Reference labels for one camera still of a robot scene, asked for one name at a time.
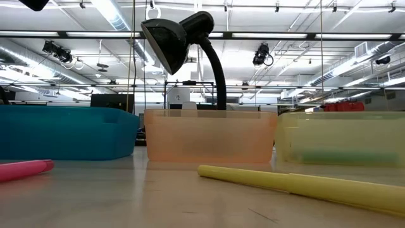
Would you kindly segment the pink highlighter with clip cap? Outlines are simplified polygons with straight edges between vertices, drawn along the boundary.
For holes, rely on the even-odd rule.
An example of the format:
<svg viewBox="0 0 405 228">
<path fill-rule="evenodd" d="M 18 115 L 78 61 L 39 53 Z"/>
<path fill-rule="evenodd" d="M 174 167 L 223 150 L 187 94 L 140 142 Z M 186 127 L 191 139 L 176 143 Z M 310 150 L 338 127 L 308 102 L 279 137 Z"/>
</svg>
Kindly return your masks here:
<svg viewBox="0 0 405 228">
<path fill-rule="evenodd" d="M 30 160 L 0 164 L 0 182 L 13 181 L 48 172 L 54 168 L 52 160 Z"/>
</svg>

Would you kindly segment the translucent yellow plastic bin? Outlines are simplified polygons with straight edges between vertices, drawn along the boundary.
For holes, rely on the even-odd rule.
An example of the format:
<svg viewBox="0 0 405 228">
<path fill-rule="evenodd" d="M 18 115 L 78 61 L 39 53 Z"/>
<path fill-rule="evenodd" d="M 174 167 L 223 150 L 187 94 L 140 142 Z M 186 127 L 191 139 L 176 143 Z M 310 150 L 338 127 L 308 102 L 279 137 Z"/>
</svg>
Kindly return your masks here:
<svg viewBox="0 0 405 228">
<path fill-rule="evenodd" d="M 405 167 L 405 112 L 292 112 L 278 117 L 275 147 L 279 161 L 317 165 Z M 396 164 L 306 163 L 303 151 L 377 151 L 401 157 Z"/>
</svg>

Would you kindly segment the black ceiling-mounted device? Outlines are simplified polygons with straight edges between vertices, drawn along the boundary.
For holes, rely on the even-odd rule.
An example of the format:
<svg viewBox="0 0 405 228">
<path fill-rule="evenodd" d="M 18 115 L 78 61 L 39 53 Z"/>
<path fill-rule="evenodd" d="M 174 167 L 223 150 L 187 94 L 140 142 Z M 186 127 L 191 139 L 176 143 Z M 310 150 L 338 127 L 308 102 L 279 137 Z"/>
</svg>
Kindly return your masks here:
<svg viewBox="0 0 405 228">
<path fill-rule="evenodd" d="M 42 51 L 48 55 L 54 56 L 62 63 L 69 64 L 73 60 L 71 51 L 69 49 L 64 49 L 53 41 L 45 41 Z"/>
</svg>

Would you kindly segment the black monitor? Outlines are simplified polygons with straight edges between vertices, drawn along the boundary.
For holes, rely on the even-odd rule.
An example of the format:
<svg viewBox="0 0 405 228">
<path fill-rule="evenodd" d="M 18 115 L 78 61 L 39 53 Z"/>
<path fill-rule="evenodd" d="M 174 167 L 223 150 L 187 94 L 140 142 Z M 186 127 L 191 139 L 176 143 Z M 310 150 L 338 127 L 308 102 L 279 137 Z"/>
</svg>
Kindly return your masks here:
<svg viewBox="0 0 405 228">
<path fill-rule="evenodd" d="M 133 113 L 133 94 L 93 94 L 90 100 L 91 107 L 116 108 Z"/>
</svg>

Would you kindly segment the teal plastic bin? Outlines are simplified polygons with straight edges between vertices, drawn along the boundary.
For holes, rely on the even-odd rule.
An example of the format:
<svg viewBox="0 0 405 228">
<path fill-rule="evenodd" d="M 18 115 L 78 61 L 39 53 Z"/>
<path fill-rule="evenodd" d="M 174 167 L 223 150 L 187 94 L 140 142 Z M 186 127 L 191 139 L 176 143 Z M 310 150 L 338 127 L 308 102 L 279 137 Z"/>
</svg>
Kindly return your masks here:
<svg viewBox="0 0 405 228">
<path fill-rule="evenodd" d="M 114 108 L 0 105 L 0 160 L 131 155 L 139 118 Z"/>
</svg>

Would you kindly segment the black gooseneck desk lamp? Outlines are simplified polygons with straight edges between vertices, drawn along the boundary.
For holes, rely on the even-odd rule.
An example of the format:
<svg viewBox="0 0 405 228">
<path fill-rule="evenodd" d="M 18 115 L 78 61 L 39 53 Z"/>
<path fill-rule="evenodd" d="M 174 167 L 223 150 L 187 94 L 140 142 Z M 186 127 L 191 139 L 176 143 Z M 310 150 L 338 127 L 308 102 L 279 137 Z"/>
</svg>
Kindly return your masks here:
<svg viewBox="0 0 405 228">
<path fill-rule="evenodd" d="M 227 88 L 223 68 L 210 40 L 215 21 L 207 11 L 198 11 L 180 22 L 164 18 L 143 21 L 141 29 L 164 69 L 176 74 L 185 63 L 190 45 L 205 52 L 213 69 L 217 92 L 217 109 L 227 108 Z"/>
</svg>

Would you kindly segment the white box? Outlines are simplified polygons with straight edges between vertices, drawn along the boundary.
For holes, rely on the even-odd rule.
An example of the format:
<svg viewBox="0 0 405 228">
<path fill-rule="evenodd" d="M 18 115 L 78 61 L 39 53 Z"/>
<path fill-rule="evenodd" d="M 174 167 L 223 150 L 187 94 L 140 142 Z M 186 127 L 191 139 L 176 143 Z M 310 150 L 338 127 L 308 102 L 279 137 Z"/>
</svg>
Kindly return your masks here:
<svg viewBox="0 0 405 228">
<path fill-rule="evenodd" d="M 173 87 L 167 92 L 168 104 L 182 105 L 190 101 L 190 89 L 186 87 Z"/>
</svg>

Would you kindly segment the translucent orange plastic bin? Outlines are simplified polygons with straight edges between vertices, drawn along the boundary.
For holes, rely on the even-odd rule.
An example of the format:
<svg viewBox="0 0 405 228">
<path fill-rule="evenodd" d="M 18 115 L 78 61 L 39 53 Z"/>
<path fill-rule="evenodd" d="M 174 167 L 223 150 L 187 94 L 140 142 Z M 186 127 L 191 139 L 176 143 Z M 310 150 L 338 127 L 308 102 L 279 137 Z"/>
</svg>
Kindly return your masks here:
<svg viewBox="0 0 405 228">
<path fill-rule="evenodd" d="M 154 162 L 268 163 L 277 114 L 262 111 L 146 110 Z"/>
</svg>

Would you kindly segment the red storage bin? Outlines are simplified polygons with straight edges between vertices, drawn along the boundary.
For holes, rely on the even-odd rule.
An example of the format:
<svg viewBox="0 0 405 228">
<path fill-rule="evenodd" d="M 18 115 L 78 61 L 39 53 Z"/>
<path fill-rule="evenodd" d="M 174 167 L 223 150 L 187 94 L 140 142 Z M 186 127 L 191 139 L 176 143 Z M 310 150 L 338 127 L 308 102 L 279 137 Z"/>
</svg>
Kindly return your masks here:
<svg viewBox="0 0 405 228">
<path fill-rule="evenodd" d="M 326 104 L 323 110 L 332 111 L 332 112 L 364 111 L 365 106 L 362 102 L 345 101 L 345 102 L 340 102 L 340 103 Z"/>
</svg>

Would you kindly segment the yellow highlighter with clip cap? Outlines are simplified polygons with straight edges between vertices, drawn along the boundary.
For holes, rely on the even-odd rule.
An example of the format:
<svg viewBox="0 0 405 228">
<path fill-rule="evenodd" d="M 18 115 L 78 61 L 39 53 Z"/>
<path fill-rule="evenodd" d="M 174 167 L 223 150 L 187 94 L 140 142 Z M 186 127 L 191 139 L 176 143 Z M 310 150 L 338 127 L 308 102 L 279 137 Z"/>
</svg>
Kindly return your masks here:
<svg viewBox="0 0 405 228">
<path fill-rule="evenodd" d="M 405 217 L 405 187 L 401 186 L 210 165 L 198 166 L 197 173 L 201 177 L 275 189 L 290 194 Z"/>
</svg>

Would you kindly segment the black background stand frame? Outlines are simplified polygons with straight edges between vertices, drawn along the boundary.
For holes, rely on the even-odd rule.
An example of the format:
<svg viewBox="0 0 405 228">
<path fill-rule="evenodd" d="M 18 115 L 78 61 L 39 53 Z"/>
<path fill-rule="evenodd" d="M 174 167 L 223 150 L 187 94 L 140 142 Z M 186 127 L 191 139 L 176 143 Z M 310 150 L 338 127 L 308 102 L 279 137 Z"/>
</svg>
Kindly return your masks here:
<svg viewBox="0 0 405 228">
<path fill-rule="evenodd" d="M 178 82 L 178 81 L 171 82 L 171 81 L 165 80 L 164 84 L 163 84 L 163 97 L 164 97 L 163 108 L 164 109 L 166 109 L 167 106 L 168 106 L 167 87 L 168 87 L 169 84 L 172 85 L 172 88 L 180 87 L 180 86 L 191 87 L 191 88 L 194 88 L 194 87 L 195 88 L 200 88 L 200 87 L 202 87 L 203 89 L 205 89 L 207 91 L 208 91 L 208 89 L 206 88 L 205 85 L 206 84 L 210 85 L 211 86 L 211 92 L 210 92 L 210 94 L 211 94 L 211 106 L 215 105 L 215 102 L 214 102 L 214 99 L 215 99 L 215 97 L 214 97 L 215 83 L 214 82 L 199 82 L 199 81 L 194 81 L 194 80 L 186 80 L 186 81 L 181 81 L 181 82 Z"/>
</svg>

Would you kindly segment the black metal rig frame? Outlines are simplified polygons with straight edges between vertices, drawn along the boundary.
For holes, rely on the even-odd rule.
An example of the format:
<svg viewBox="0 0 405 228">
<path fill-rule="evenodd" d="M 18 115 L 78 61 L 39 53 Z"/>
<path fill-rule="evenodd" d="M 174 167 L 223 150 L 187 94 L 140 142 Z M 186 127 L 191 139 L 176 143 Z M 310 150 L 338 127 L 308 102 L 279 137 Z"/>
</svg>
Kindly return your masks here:
<svg viewBox="0 0 405 228">
<path fill-rule="evenodd" d="M 38 39 L 144 39 L 143 32 L 126 31 L 45 31 L 0 30 L 0 38 Z M 263 41 L 391 41 L 405 42 L 405 33 L 355 34 L 355 33 L 299 33 L 299 32 L 219 32 L 209 34 L 214 40 L 263 40 Z"/>
</svg>

